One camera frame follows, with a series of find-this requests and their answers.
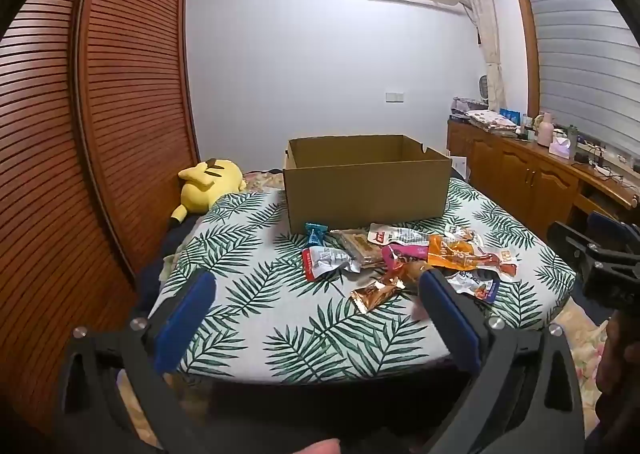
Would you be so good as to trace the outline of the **person's left hand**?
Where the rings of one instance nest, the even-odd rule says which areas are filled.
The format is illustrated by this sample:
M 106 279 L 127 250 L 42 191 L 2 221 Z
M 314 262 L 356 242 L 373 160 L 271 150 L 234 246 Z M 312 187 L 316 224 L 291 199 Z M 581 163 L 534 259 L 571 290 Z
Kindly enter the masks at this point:
M 337 439 L 326 439 L 308 445 L 294 454 L 341 454 L 341 443 Z

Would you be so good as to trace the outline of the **person's right hand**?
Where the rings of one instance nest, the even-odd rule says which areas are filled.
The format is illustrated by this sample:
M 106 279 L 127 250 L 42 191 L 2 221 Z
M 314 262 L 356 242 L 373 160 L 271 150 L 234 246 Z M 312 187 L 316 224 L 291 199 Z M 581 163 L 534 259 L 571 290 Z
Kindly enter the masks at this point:
M 611 394 L 627 366 L 639 364 L 639 320 L 616 310 L 606 326 L 606 341 L 597 373 L 597 386 Z

